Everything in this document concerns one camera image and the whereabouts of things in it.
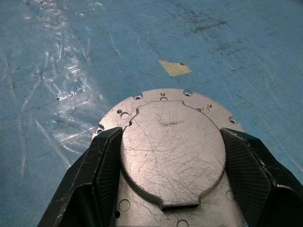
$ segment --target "blue floor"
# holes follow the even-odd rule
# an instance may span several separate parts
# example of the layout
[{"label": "blue floor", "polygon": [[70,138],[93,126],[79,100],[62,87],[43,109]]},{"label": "blue floor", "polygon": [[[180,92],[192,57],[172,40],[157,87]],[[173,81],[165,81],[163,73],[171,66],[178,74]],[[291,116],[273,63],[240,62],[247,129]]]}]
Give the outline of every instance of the blue floor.
[{"label": "blue floor", "polygon": [[161,87],[221,103],[303,183],[302,15],[302,0],[1,0],[0,226],[36,226],[102,116]]}]

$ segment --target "screw hole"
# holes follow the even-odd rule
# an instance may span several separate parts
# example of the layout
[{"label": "screw hole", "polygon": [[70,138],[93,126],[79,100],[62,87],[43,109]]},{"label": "screw hole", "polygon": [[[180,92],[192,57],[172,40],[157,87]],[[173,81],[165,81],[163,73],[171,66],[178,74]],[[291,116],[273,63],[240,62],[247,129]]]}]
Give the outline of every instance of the screw hole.
[{"label": "screw hole", "polygon": [[116,211],[115,214],[114,214],[115,218],[119,218],[120,217],[120,212],[119,211]]},{"label": "screw hole", "polygon": [[104,131],[104,126],[102,124],[99,124],[99,128],[97,130],[97,133],[100,134],[103,131]]},{"label": "screw hole", "polygon": [[121,118],[122,118],[122,119],[127,119],[128,117],[129,117],[128,112],[123,112],[123,113],[121,114]]}]

